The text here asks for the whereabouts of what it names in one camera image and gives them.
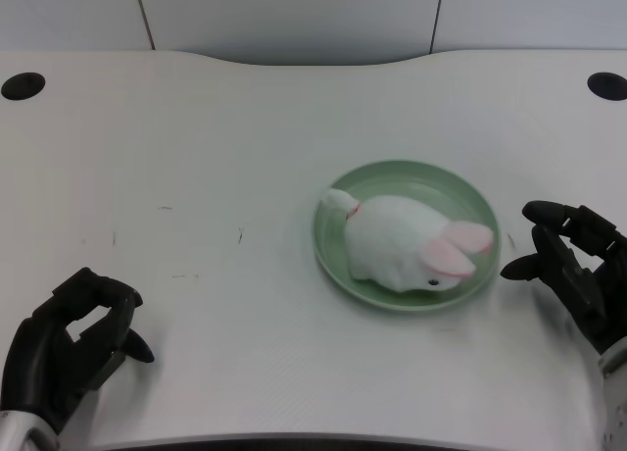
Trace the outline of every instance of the rabbit ear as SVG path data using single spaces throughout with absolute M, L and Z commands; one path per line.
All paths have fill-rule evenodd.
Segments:
M 422 262 L 434 272 L 452 277 L 471 277 L 475 266 L 455 245 L 443 238 L 432 238 L 424 252 Z
M 487 253 L 494 239 L 489 228 L 468 221 L 448 223 L 441 236 L 466 253 Z

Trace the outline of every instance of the white table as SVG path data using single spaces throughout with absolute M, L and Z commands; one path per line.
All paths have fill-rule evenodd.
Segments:
M 528 284 L 498 279 L 428 316 L 380 312 L 327 280 L 311 225 L 337 176 L 401 158 L 486 195 L 502 265 L 532 250 L 529 200 L 586 204 L 626 227 L 627 102 L 602 100 L 586 80 L 627 75 L 627 52 L 456 52 L 371 67 L 0 54 L 0 82 L 29 71 L 44 90 L 0 100 L 0 357 L 83 266 L 142 293 L 134 326 L 157 356 L 126 362 L 85 399 L 67 448 L 289 431 L 595 449 L 594 370 Z

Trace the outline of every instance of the white stuffed rabbit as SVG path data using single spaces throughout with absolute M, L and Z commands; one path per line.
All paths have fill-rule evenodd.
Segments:
M 462 253 L 488 252 L 493 233 L 481 224 L 451 222 L 435 209 L 402 196 L 358 201 L 329 189 L 322 204 L 347 217 L 345 241 L 355 279 L 373 279 L 397 292 L 443 291 L 474 274 Z

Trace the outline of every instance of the wall tile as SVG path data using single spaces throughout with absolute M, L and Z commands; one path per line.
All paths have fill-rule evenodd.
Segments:
M 143 0 L 157 49 L 254 64 L 427 54 L 438 0 Z
M 150 49 L 137 0 L 0 0 L 0 50 Z
M 442 0 L 434 52 L 627 48 L 627 0 Z

